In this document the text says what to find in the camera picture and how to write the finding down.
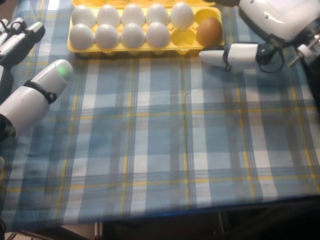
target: blue plaid fabric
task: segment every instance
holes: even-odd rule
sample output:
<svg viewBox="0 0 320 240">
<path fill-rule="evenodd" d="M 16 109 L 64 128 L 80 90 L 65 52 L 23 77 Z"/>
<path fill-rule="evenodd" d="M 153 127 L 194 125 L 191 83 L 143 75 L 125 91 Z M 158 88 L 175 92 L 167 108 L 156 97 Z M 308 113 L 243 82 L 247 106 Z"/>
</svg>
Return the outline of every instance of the blue plaid fabric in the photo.
<svg viewBox="0 0 320 240">
<path fill-rule="evenodd" d="M 267 74 L 191 54 L 80 58 L 67 50 L 72 9 L 16 9 L 46 34 L 12 69 L 13 88 L 58 59 L 74 77 L 40 123 L 1 143 L 9 231 L 319 194 L 319 122 L 301 65 Z M 221 11 L 227 44 L 261 42 L 237 8 Z"/>
</svg>

